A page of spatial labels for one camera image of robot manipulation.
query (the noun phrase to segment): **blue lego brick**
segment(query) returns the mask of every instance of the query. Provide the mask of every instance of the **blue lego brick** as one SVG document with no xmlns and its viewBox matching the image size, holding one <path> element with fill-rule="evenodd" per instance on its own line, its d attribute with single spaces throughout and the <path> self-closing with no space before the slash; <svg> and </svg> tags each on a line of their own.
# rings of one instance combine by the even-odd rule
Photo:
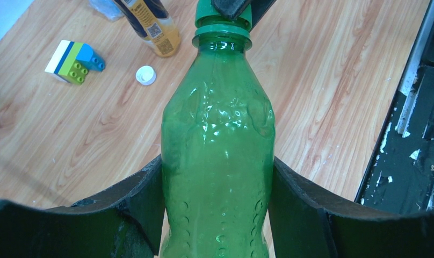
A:
<svg viewBox="0 0 434 258">
<path fill-rule="evenodd" d="M 103 71 L 106 67 L 105 60 L 88 44 L 83 44 L 76 60 L 89 70 Z"/>
</svg>

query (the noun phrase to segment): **bottle neck ring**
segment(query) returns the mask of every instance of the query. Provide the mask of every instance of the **bottle neck ring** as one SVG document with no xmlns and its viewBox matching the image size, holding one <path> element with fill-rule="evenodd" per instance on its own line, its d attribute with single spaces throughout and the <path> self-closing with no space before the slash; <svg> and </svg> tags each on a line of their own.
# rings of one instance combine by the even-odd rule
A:
<svg viewBox="0 0 434 258">
<path fill-rule="evenodd" d="M 201 39 L 208 38 L 206 41 L 221 41 L 220 39 L 225 37 L 228 41 L 238 41 L 242 42 L 243 49 L 249 50 L 252 47 L 252 41 L 250 40 L 250 33 L 237 26 L 226 25 L 226 24 L 212 24 L 199 27 L 195 31 L 195 37 L 192 40 L 193 45 L 198 48 L 201 45 Z"/>
</svg>

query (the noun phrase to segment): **white bottle cap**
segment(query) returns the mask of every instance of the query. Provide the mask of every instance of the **white bottle cap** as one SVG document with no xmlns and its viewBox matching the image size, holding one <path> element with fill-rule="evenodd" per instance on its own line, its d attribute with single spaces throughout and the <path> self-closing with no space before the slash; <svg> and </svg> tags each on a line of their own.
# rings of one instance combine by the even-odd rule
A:
<svg viewBox="0 0 434 258">
<path fill-rule="evenodd" d="M 143 85 L 151 85 L 156 78 L 157 75 L 155 74 L 154 69 L 150 66 L 143 66 L 136 72 L 136 80 Z"/>
</svg>

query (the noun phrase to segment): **bottle label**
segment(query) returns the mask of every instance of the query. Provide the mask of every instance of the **bottle label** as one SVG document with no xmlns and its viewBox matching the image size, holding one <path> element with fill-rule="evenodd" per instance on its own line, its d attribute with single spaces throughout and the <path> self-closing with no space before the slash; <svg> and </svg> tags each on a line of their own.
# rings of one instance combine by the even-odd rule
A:
<svg viewBox="0 0 434 258">
<path fill-rule="evenodd" d="M 168 39 L 166 29 L 172 20 L 160 0 L 115 0 L 126 14 L 127 19 L 144 40 L 162 54 L 174 50 Z"/>
</svg>

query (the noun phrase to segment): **lime green lego brick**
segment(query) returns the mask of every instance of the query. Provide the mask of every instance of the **lime green lego brick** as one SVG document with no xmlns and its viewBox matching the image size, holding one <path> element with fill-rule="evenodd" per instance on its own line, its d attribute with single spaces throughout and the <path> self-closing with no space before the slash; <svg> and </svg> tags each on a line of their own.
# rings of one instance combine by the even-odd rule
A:
<svg viewBox="0 0 434 258">
<path fill-rule="evenodd" d="M 66 80 L 75 84 L 82 84 L 89 72 L 84 66 L 82 66 L 82 64 L 76 61 L 76 57 L 78 56 L 79 50 L 82 46 L 83 44 L 79 42 L 73 44 L 73 47 L 59 70 L 60 76 L 65 77 Z"/>
<path fill-rule="evenodd" d="M 68 71 L 63 70 L 62 77 L 66 78 L 71 83 L 82 84 L 89 70 L 75 60 Z"/>
</svg>

